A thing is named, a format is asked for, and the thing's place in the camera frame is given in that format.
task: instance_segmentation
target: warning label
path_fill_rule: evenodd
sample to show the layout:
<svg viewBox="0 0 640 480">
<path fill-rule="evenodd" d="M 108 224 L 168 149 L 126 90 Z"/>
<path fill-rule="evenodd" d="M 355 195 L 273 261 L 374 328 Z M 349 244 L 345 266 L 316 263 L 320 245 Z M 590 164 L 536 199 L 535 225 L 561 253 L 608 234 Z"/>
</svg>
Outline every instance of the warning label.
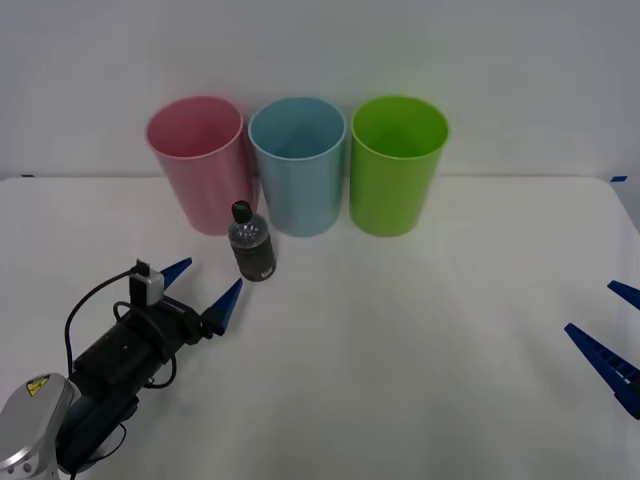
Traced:
<svg viewBox="0 0 640 480">
<path fill-rule="evenodd" d="M 40 391 L 44 384 L 49 381 L 49 375 L 45 375 L 44 377 L 36 378 L 27 383 L 27 390 L 29 390 L 29 395 L 35 397 L 36 393 Z"/>
</svg>

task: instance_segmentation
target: tabletop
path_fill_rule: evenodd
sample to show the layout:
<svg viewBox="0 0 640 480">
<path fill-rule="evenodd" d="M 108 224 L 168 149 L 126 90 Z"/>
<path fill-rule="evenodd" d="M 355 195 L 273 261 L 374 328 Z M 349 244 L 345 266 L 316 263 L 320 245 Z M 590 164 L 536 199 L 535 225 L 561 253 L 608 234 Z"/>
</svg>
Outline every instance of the tabletop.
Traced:
<svg viewBox="0 0 640 480">
<path fill-rule="evenodd" d="M 606 288 L 640 285 L 640 236 L 606 183 L 440 177 L 397 238 L 360 231 L 347 200 L 323 235 L 272 232 L 274 276 L 245 282 L 226 335 L 180 350 L 79 480 L 638 477 L 640 425 L 563 332 L 640 365 L 640 312 Z M 65 371 L 69 311 L 136 258 L 193 257 L 168 294 L 198 311 L 239 277 L 161 178 L 11 179 L 0 205 L 0 403 Z M 120 282 L 83 307 L 76 354 L 126 299 Z"/>
</svg>

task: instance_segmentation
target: white wall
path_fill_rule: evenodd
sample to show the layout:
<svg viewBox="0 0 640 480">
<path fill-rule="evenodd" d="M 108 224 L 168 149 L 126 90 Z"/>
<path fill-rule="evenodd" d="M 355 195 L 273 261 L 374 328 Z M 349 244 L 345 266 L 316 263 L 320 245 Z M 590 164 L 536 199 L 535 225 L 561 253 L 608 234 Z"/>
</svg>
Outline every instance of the white wall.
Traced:
<svg viewBox="0 0 640 480">
<path fill-rule="evenodd" d="M 640 173 L 637 0 L 0 3 L 0 176 L 157 173 L 148 117 L 381 93 L 450 119 L 442 173 Z"/>
</svg>

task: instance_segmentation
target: plastic bottle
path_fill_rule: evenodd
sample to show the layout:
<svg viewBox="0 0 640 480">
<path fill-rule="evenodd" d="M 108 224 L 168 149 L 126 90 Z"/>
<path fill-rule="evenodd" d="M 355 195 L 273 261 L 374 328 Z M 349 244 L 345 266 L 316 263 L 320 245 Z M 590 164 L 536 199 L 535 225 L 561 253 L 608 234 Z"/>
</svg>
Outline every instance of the plastic bottle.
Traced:
<svg viewBox="0 0 640 480">
<path fill-rule="evenodd" d="M 267 222 L 244 200 L 234 203 L 231 212 L 235 221 L 229 226 L 229 242 L 240 273 L 247 280 L 262 282 L 276 270 Z"/>
</svg>

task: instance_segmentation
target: black cable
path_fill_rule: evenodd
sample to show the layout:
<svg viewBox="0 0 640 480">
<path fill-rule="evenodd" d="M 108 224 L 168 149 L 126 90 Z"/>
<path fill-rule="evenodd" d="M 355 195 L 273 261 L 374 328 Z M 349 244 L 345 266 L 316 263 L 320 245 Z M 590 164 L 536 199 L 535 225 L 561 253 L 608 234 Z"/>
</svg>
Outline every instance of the black cable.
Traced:
<svg viewBox="0 0 640 480">
<path fill-rule="evenodd" d="M 120 447 L 124 443 L 124 439 L 127 438 L 127 427 L 125 427 L 122 423 L 120 423 L 119 426 L 122 428 L 122 438 L 120 439 L 120 443 L 118 443 L 118 446 L 116 448 L 114 448 L 113 450 L 111 450 L 106 455 L 103 455 L 103 456 L 98 457 L 98 458 L 90 458 L 89 460 L 87 460 L 87 463 L 97 463 L 100 460 L 104 460 L 105 458 L 109 458 L 111 455 L 113 455 L 114 453 L 116 453 L 120 449 Z"/>
<path fill-rule="evenodd" d="M 169 377 L 169 380 L 167 380 L 165 383 L 161 383 L 160 385 L 156 385 L 154 383 L 147 382 L 147 383 L 144 384 L 144 387 L 152 389 L 152 390 L 160 390 L 162 388 L 167 388 L 176 379 L 176 375 L 178 373 L 178 361 L 176 360 L 176 356 L 173 353 L 171 353 L 171 350 L 169 349 L 169 346 L 167 345 L 167 341 L 164 338 L 164 335 L 162 334 L 162 332 L 160 331 L 158 326 L 154 323 L 153 318 L 151 318 L 151 316 L 147 312 L 145 312 L 141 308 L 138 308 L 138 307 L 135 307 L 134 305 L 131 305 L 129 302 L 116 302 L 116 303 L 113 304 L 113 315 L 116 317 L 116 321 L 118 323 L 122 320 L 122 317 L 118 313 L 118 308 L 120 308 L 120 307 L 127 307 L 130 311 L 132 311 L 133 313 L 138 315 L 140 318 L 142 318 L 145 321 L 145 323 L 153 331 L 156 332 L 156 334 L 158 335 L 160 341 L 163 343 L 163 349 L 165 350 L 165 352 L 162 352 L 162 354 L 163 355 L 168 354 L 169 358 L 171 360 L 171 376 Z"/>
<path fill-rule="evenodd" d="M 69 336 L 70 331 L 71 331 L 71 321 L 73 320 L 73 317 L 76 316 L 76 313 L 78 313 L 78 310 L 80 310 L 80 308 L 82 308 L 82 306 L 86 303 L 87 300 L 89 300 L 91 297 L 93 297 L 96 293 L 98 293 L 104 287 L 106 287 L 107 285 L 111 285 L 113 282 L 116 282 L 116 281 L 120 280 L 121 278 L 128 277 L 129 275 L 131 275 L 135 271 L 136 271 L 136 267 L 131 268 L 131 269 L 127 270 L 126 272 L 122 272 L 122 273 L 116 275 L 115 277 L 111 277 L 109 280 L 105 280 L 100 285 L 98 285 L 97 287 L 93 288 L 84 297 L 82 297 L 82 300 L 80 300 L 76 304 L 76 306 L 73 307 L 73 310 L 71 310 L 71 313 L 69 314 L 69 318 L 67 318 L 67 323 L 65 323 L 65 325 L 64 325 L 64 345 L 65 345 L 65 347 L 67 349 L 67 370 L 69 372 L 69 377 L 71 377 L 71 372 L 72 372 L 72 369 L 73 369 L 73 351 L 71 350 L 71 338 Z"/>
</svg>

